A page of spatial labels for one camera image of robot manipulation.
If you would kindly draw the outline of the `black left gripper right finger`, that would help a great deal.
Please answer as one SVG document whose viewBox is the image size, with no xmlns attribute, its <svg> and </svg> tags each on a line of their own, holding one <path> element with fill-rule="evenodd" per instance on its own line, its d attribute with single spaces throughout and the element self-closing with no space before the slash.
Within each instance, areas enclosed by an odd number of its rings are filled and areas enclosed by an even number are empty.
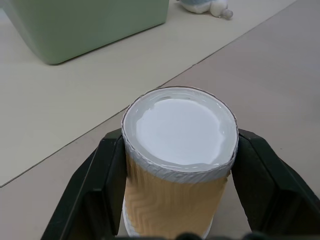
<svg viewBox="0 0 320 240">
<path fill-rule="evenodd" d="M 231 173 L 251 233 L 212 240 L 320 240 L 320 199 L 263 137 L 239 131 Z"/>
</svg>

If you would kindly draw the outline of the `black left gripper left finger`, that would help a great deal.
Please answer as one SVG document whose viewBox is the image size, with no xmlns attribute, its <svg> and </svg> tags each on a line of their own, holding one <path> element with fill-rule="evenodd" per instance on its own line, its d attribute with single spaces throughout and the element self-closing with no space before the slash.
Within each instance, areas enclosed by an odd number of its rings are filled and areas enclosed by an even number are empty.
<svg viewBox="0 0 320 240">
<path fill-rule="evenodd" d="M 115 240 L 127 180 L 122 133 L 107 133 L 74 172 L 40 240 Z"/>
</svg>

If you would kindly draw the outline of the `brown ribbed paper cup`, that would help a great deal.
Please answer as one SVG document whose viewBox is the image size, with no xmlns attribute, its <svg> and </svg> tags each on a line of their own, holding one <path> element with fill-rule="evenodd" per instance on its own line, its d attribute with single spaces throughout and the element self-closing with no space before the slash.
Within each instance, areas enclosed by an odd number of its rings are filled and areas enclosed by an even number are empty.
<svg viewBox="0 0 320 240">
<path fill-rule="evenodd" d="M 158 88 L 128 107 L 121 132 L 128 235 L 207 237 L 238 151 L 230 108 L 198 88 Z"/>
</svg>

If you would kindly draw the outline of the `light green plastic bin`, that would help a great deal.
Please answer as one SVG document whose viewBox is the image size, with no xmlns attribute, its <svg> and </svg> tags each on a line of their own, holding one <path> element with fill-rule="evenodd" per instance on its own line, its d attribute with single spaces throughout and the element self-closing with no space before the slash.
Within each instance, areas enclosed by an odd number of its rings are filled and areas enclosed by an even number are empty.
<svg viewBox="0 0 320 240">
<path fill-rule="evenodd" d="M 166 22 L 169 0 L 3 0 L 30 50 L 56 65 Z"/>
</svg>

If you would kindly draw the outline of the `white plush toy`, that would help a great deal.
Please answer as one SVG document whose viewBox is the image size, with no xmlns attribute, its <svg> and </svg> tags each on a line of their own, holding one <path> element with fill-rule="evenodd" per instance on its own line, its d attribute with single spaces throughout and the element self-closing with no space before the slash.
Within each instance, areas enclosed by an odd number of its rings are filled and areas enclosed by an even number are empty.
<svg viewBox="0 0 320 240">
<path fill-rule="evenodd" d="M 209 12 L 216 18 L 230 20 L 234 13 L 228 7 L 228 0 L 177 0 L 184 9 L 194 14 Z"/>
</svg>

